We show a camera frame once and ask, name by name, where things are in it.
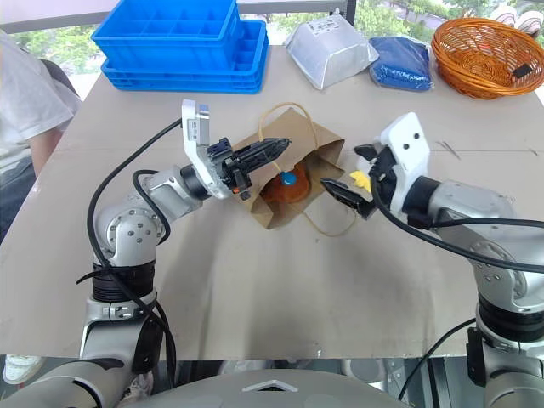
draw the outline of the white label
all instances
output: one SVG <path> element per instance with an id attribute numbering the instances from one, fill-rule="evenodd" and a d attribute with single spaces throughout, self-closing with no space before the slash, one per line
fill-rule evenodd
<path id="1" fill-rule="evenodd" d="M 189 119 L 189 129 L 187 130 L 187 136 L 189 140 L 198 140 L 198 119 Z"/>
<path id="2" fill-rule="evenodd" d="M 314 34 L 316 37 L 340 28 L 340 25 L 338 25 L 333 19 L 310 21 L 307 24 L 309 29 L 312 31 L 312 34 Z"/>

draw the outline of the beige table surface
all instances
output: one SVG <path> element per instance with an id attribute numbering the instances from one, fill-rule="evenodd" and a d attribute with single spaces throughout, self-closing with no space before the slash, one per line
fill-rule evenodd
<path id="1" fill-rule="evenodd" d="M 351 147 L 415 111 L 433 150 L 433 177 L 498 190 L 520 214 L 543 218 L 544 193 L 535 186 L 544 173 L 544 108 L 534 93 L 474 100 L 439 79 L 428 93 L 409 93 L 378 88 L 367 74 L 318 92 L 279 47 L 271 48 L 257 95 L 121 92 L 101 77 L 0 246 L 0 352 L 77 355 L 91 291 L 89 282 L 75 285 L 92 260 L 88 201 L 117 163 L 179 116 L 182 98 L 207 103 L 212 138 L 233 142 L 255 132 L 261 112 L 296 101 L 346 139 L 340 163 L 348 170 Z M 113 181 L 99 205 L 124 197 L 137 168 L 187 162 L 180 132 L 169 134 Z M 309 214 L 331 232 L 351 216 L 328 195 Z M 472 317 L 476 302 L 465 260 L 379 214 L 327 238 L 301 217 L 264 230 L 235 201 L 214 200 L 173 225 L 158 250 L 156 287 L 181 360 L 421 355 Z M 440 352 L 464 354 L 465 338 L 458 334 Z"/>

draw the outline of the blue plastic crate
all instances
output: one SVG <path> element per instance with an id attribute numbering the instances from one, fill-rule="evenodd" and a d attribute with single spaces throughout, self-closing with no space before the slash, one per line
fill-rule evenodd
<path id="1" fill-rule="evenodd" d="M 233 70 L 186 70 L 161 73 L 149 69 L 118 70 L 110 61 L 102 71 L 118 89 L 133 91 L 190 91 L 255 94 L 263 86 L 269 47 L 263 21 L 241 22 L 242 38 L 237 43 Z"/>
<path id="2" fill-rule="evenodd" d="M 121 0 L 91 38 L 117 69 L 234 67 L 235 0 Z"/>

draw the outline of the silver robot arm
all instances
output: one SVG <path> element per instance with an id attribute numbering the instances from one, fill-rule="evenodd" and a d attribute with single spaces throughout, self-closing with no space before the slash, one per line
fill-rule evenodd
<path id="1" fill-rule="evenodd" d="M 378 192 L 386 207 L 380 209 L 398 226 L 431 230 L 471 258 L 489 259 L 468 258 L 479 292 L 477 328 L 468 330 L 468 375 L 486 386 L 485 406 L 544 406 L 544 229 L 498 222 L 454 224 L 467 218 L 510 219 L 516 214 L 504 195 L 428 178 L 430 150 L 414 113 L 386 128 L 375 144 L 358 146 L 355 152 L 360 156 L 359 175 L 373 176 L 372 192 Z M 345 184 L 321 182 L 363 218 L 380 207 L 375 194 L 373 201 L 367 201 Z M 495 260 L 536 265 L 540 273 L 496 266 Z"/>
<path id="2" fill-rule="evenodd" d="M 167 238 L 169 224 L 195 211 L 209 197 L 249 197 L 249 173 L 272 162 L 288 139 L 265 139 L 233 151 L 227 139 L 210 145 L 209 109 L 193 100 L 182 105 L 182 128 L 189 166 L 133 177 L 136 190 L 107 207 L 94 220 L 98 243 L 109 265 L 95 259 L 93 295 L 87 300 L 80 360 L 62 365 L 0 402 L 2 408 L 113 407 L 133 378 L 159 360 L 163 330 L 149 309 L 158 308 L 153 287 L 156 247 Z"/>

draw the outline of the orange basket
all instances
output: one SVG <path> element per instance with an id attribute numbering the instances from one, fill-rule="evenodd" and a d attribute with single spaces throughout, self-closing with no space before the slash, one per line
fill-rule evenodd
<path id="1" fill-rule="evenodd" d="M 432 46 L 439 74 L 473 98 L 526 94 L 544 83 L 544 49 L 524 32 L 493 20 L 446 21 Z"/>

